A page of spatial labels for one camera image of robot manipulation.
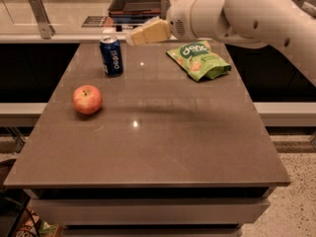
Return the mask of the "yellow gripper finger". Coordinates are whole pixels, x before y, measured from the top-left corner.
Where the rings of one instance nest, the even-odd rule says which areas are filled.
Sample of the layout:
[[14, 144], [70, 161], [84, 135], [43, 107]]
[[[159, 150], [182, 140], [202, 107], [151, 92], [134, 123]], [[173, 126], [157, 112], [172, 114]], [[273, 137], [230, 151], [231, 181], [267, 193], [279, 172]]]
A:
[[130, 45], [142, 45], [167, 40], [171, 36], [167, 21], [153, 19], [126, 34], [125, 40]]

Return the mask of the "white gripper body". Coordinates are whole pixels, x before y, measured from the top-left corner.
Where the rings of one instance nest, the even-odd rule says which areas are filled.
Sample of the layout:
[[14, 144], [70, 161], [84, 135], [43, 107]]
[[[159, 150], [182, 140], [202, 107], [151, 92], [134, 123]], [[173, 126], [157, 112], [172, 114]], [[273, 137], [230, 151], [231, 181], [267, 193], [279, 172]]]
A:
[[170, 0], [166, 19], [172, 35], [178, 40], [195, 40], [192, 9], [197, 0]]

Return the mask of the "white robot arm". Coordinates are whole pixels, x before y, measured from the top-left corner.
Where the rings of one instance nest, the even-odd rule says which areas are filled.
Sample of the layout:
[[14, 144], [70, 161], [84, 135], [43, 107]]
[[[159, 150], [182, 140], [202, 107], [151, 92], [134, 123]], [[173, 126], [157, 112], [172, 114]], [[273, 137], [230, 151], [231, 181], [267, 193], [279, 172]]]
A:
[[316, 85], [316, 20], [292, 0], [170, 0], [156, 17], [126, 34], [131, 45], [213, 39], [247, 48], [270, 45]]

